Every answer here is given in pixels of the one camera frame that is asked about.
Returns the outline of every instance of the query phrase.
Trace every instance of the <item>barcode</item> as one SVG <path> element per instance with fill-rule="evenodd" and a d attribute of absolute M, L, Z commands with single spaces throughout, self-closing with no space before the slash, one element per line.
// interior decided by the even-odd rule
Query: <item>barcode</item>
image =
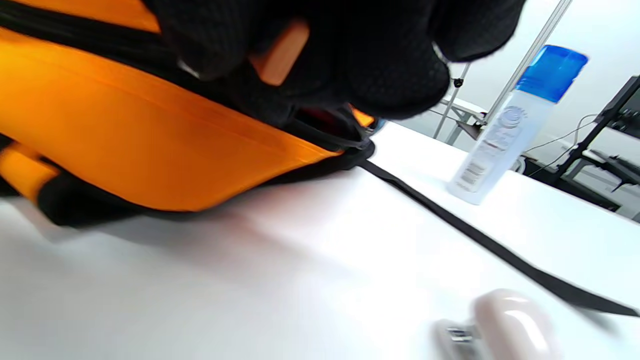
<path fill-rule="evenodd" d="M 465 169 L 465 172 L 462 173 L 461 179 L 469 185 L 475 185 L 485 170 L 486 168 L 480 164 L 471 162 Z"/>

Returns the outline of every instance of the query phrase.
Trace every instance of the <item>black glove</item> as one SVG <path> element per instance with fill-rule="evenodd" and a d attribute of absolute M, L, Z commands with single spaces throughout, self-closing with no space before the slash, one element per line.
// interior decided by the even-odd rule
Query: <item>black glove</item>
<path fill-rule="evenodd" d="M 163 36 L 204 81 L 224 81 L 247 114 L 281 124 L 298 106 L 351 103 L 406 119 L 445 95 L 449 61 L 472 61 L 511 38 L 525 0 L 144 0 Z M 309 40 L 280 86 L 247 57 L 269 47 L 292 18 Z"/>

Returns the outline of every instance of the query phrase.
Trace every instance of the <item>can label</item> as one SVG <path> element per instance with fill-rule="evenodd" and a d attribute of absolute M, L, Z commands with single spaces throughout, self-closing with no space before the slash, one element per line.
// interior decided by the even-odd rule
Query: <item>can label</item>
<path fill-rule="evenodd" d="M 493 166 L 506 153 L 516 140 L 522 128 L 520 123 L 527 118 L 527 113 L 518 106 L 504 108 L 497 124 L 489 125 L 474 151 L 474 156 L 465 167 L 456 184 L 468 192 L 476 192 Z"/>

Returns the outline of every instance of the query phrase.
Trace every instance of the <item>zipper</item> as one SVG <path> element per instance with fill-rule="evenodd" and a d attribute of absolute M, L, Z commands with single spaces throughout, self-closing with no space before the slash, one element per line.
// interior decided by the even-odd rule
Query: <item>zipper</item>
<path fill-rule="evenodd" d="M 180 69 L 177 56 L 157 33 L 34 8 L 11 0 L 0 0 L 0 27 L 128 65 L 242 113 L 227 95 L 224 79 L 205 83 Z M 357 125 L 356 131 L 349 131 L 353 136 L 344 139 L 323 136 L 322 131 L 304 118 L 299 119 L 298 114 L 281 130 L 332 152 L 352 148 L 354 141 L 348 138 L 355 137 L 358 143 L 366 141 L 368 136 L 364 136 L 353 116 L 339 118 L 349 127 Z"/>

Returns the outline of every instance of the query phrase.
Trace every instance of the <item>blue cap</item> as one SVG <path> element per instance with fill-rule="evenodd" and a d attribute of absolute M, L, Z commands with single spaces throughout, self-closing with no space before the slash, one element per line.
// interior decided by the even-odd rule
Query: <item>blue cap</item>
<path fill-rule="evenodd" d="M 545 45 L 516 85 L 516 90 L 558 102 L 589 59 L 564 47 Z"/>

